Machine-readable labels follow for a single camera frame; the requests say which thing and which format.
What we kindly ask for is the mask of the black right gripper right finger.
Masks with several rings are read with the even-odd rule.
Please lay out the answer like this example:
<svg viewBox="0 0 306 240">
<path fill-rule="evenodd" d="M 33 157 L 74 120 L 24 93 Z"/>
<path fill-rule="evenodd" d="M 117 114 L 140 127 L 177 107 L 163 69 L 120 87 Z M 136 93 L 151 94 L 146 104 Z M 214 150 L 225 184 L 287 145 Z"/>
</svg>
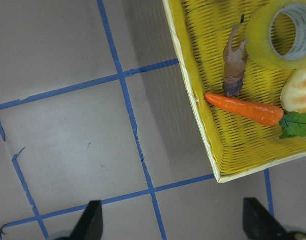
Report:
<svg viewBox="0 0 306 240">
<path fill-rule="evenodd" d="M 290 240 L 289 233 L 254 197 L 243 199 L 243 230 L 249 240 Z"/>
</svg>

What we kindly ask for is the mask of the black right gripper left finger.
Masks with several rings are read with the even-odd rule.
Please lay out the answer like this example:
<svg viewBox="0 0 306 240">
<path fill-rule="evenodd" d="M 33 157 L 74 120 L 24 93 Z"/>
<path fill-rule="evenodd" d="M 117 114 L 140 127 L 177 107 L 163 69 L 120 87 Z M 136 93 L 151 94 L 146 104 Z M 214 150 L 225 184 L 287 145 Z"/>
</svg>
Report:
<svg viewBox="0 0 306 240">
<path fill-rule="evenodd" d="M 69 236 L 70 240 L 100 240 L 103 235 L 101 200 L 91 200 Z"/>
</svg>

